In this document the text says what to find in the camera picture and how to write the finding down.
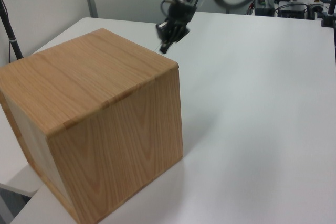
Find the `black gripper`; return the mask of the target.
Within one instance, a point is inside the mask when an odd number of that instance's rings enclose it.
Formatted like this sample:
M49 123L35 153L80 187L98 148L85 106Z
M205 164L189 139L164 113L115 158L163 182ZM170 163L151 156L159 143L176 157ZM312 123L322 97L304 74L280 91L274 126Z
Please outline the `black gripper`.
M161 52L167 52L170 46L184 38L190 30L186 26L174 25L189 23L196 12L196 7L185 4L180 0L172 0L168 15L164 22L156 24L156 31L161 40Z

